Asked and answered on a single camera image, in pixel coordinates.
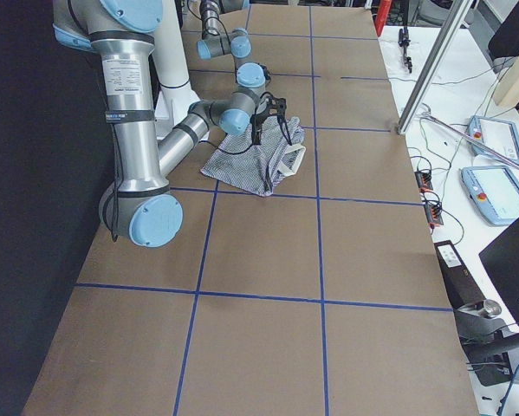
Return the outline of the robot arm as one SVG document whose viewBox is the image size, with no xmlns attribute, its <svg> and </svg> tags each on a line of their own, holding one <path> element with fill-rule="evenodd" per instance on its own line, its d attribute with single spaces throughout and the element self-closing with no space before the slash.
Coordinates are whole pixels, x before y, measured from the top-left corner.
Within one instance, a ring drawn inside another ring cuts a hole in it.
<svg viewBox="0 0 519 416">
<path fill-rule="evenodd" d="M 251 57 L 248 32 L 220 29 L 220 16 L 245 1 L 203 1 L 200 57 L 231 55 L 236 89 L 225 100 L 193 91 L 172 1 L 56 1 L 56 40 L 101 59 L 105 118 L 114 139 L 115 177 L 100 202 L 101 222 L 114 237 L 146 248 L 177 234 L 181 204 L 168 174 L 213 127 L 260 140 L 266 75 Z"/>
<path fill-rule="evenodd" d="M 253 59 L 248 31 L 236 28 L 229 32 L 220 17 L 225 13 L 246 10 L 249 6 L 249 1 L 201 1 L 199 19 L 202 31 L 201 39 L 197 41 L 197 52 L 202 60 L 231 55 L 236 83 L 242 87 L 265 89 L 271 80 L 270 73 Z"/>
</svg>

